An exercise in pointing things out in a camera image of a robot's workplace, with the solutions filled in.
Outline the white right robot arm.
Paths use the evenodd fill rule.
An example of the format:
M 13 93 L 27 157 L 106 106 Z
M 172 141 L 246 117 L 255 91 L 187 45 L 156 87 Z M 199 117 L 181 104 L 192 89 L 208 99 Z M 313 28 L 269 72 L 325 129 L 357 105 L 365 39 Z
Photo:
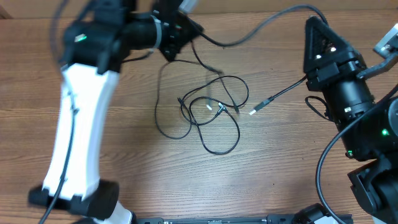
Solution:
M 306 21 L 307 88 L 323 93 L 346 156 L 368 162 L 348 174 L 351 190 L 375 222 L 397 223 L 397 89 L 376 103 L 366 83 L 397 63 L 396 26 L 374 51 L 384 61 L 367 67 L 362 55 L 321 19 Z

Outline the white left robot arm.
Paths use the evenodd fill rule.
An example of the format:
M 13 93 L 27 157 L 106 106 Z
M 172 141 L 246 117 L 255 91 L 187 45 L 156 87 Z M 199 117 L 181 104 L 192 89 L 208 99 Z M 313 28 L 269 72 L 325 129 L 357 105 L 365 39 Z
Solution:
M 139 13 L 134 1 L 90 1 L 63 35 L 60 112 L 52 160 L 28 201 L 47 211 L 80 216 L 82 223 L 135 223 L 119 201 L 119 184 L 100 177 L 100 147 L 121 65 L 132 50 L 161 51 L 173 61 L 201 26 L 187 14 L 195 0 L 156 1 Z

